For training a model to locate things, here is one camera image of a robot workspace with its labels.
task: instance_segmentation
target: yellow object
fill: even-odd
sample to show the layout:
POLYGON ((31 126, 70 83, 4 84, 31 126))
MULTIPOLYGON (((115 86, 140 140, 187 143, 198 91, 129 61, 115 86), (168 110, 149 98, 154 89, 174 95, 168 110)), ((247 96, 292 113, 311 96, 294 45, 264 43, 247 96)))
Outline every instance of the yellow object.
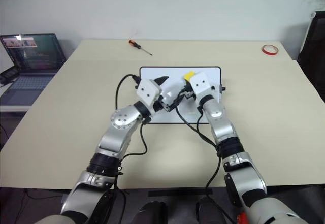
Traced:
POLYGON ((190 71, 190 72, 188 72, 188 73, 186 73, 186 74, 184 75, 184 79, 187 80, 187 81, 189 82, 189 79, 190 79, 191 77, 193 77, 194 74, 195 74, 195 72, 190 71))

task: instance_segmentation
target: laptop keyboard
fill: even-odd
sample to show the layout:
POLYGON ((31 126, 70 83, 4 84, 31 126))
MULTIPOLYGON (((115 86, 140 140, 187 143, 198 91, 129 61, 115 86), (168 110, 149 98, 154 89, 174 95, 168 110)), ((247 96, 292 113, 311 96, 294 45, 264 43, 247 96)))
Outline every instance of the laptop keyboard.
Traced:
POLYGON ((20 77, 10 89, 43 89, 52 77, 20 77))

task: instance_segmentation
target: white wall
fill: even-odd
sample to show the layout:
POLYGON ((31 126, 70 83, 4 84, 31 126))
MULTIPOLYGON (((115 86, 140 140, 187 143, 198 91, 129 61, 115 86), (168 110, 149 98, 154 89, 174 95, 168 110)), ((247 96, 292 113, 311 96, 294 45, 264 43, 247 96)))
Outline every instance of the white wall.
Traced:
POLYGON ((325 0, 0 0, 0 32, 54 32, 67 56, 83 38, 132 37, 280 40, 296 58, 317 9, 325 0))

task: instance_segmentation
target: white board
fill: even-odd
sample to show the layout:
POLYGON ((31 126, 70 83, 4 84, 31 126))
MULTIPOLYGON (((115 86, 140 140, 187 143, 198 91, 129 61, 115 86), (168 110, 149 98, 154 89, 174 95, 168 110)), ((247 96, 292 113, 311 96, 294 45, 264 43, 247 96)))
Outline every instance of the white board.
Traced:
MULTIPOLYGON (((208 78, 211 86, 221 91, 221 68, 220 67, 141 67, 140 77, 146 79, 156 79, 162 76, 169 76, 169 78, 161 85, 162 92, 166 93, 168 91, 169 95, 176 98, 183 80, 183 76, 188 72, 193 71, 195 73, 204 72, 208 78)), ((200 116, 197 107, 194 103, 194 98, 186 98, 178 106, 180 114, 189 123, 196 123, 200 116)), ((205 116, 202 117, 200 123, 207 123, 205 116)), ((179 118, 176 111, 167 112, 166 110, 158 111, 151 123, 183 123, 179 118)))

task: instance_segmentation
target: red screwdriver handle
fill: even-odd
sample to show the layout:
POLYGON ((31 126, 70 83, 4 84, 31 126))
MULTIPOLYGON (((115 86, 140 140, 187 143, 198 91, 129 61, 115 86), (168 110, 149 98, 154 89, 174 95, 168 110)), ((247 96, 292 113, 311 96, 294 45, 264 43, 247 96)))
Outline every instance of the red screwdriver handle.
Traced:
POLYGON ((139 50, 141 49, 141 45, 138 45, 134 40, 129 40, 128 41, 131 46, 138 48, 139 50))

